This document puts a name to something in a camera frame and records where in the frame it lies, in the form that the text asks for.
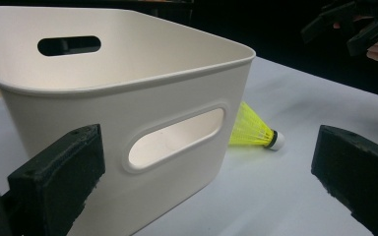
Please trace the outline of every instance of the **white table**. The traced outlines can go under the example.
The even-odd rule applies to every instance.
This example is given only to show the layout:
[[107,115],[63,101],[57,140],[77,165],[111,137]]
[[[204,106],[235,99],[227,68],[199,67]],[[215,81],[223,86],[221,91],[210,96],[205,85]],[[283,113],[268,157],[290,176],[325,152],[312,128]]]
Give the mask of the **white table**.
[[[229,147],[211,184],[136,235],[372,235],[310,170],[322,124],[378,144],[378,95],[256,58],[244,100],[285,135],[284,147]],[[1,194],[26,156],[0,98]]]

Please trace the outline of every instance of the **white shuttlecock tip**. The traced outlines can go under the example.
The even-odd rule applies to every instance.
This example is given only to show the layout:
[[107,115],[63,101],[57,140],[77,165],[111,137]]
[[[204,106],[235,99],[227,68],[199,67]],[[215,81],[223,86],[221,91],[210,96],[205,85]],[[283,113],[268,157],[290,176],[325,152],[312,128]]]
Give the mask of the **white shuttlecock tip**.
[[272,150],[279,150],[284,145],[284,135],[280,132],[273,131],[273,139],[272,141],[266,146],[266,148],[272,149]]

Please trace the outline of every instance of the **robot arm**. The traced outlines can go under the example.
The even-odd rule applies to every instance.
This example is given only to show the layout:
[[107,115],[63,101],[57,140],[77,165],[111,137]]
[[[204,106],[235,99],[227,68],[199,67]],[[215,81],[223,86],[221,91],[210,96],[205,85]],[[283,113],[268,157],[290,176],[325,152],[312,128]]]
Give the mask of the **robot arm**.
[[[365,29],[356,33],[353,25],[354,16],[373,18],[373,22]],[[357,56],[367,51],[367,48],[378,41],[378,0],[335,0],[324,6],[321,14],[302,29],[302,39],[310,42],[333,23],[340,23],[347,41],[350,56]]]

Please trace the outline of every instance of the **white plastic bin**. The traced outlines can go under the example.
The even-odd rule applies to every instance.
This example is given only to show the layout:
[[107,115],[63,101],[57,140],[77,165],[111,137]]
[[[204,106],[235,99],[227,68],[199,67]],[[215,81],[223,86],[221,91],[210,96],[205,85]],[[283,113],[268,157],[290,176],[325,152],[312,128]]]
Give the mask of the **white plastic bin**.
[[0,90],[29,155],[101,125],[106,173],[69,235],[132,234],[210,183],[254,57],[133,11],[0,7]]

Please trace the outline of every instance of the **yellow shuttlecock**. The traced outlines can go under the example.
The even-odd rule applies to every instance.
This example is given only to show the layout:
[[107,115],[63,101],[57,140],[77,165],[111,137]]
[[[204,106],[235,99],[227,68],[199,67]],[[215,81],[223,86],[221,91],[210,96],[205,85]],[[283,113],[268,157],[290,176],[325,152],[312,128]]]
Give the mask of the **yellow shuttlecock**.
[[284,145],[284,135],[269,126],[242,101],[229,139],[232,146],[264,146],[278,150]]

